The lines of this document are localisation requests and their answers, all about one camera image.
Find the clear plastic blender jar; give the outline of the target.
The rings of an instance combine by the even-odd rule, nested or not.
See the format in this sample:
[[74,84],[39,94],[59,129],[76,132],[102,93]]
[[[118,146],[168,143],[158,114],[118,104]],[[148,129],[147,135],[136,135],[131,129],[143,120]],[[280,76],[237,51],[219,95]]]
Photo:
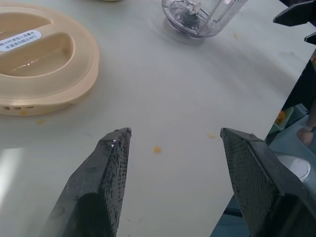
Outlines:
[[248,0],[161,0],[169,23],[191,38],[220,33]]

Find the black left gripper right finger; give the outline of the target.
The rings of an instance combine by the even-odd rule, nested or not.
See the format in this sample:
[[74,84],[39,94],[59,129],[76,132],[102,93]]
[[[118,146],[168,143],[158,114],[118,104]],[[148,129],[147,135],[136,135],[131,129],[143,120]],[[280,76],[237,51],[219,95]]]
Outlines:
[[316,197],[265,141],[230,128],[220,136],[249,237],[316,237]]

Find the beige plastic lid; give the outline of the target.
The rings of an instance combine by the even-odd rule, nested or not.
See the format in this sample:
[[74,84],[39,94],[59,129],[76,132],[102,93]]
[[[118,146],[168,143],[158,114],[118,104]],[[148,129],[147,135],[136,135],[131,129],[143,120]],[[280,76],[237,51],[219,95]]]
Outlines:
[[0,0],[0,114],[46,114],[86,96],[100,52],[79,22],[48,8]]

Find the green bin with orange pieces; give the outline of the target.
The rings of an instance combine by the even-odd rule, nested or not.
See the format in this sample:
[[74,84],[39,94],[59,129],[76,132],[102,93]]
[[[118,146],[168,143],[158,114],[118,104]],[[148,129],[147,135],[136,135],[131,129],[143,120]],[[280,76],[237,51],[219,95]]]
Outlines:
[[282,119],[279,124],[274,123],[270,132],[283,131],[288,126],[307,115],[308,112],[308,109],[302,104],[298,104],[284,110],[285,118]]

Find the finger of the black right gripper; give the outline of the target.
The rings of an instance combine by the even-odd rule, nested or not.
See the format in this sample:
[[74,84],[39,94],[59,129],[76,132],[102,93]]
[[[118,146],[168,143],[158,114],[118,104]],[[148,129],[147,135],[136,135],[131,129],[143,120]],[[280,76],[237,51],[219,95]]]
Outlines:
[[278,14],[273,22],[280,25],[302,25],[316,20],[316,4],[296,4]]
[[314,32],[313,34],[306,36],[304,38],[304,41],[313,45],[316,45],[316,32]]

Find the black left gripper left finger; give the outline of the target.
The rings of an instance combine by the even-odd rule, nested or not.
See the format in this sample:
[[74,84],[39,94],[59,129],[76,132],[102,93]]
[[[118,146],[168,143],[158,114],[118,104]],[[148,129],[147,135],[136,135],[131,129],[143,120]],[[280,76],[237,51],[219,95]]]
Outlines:
[[44,237],[116,237],[125,191],[131,129],[100,139],[69,177]]

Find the white round container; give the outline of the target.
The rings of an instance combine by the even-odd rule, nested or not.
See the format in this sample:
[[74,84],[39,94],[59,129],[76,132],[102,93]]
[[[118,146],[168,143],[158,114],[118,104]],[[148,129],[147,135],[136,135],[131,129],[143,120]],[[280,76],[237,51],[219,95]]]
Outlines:
[[275,155],[278,160],[294,175],[296,175],[302,183],[307,180],[311,171],[311,165],[308,161],[300,157],[284,153],[275,152]]

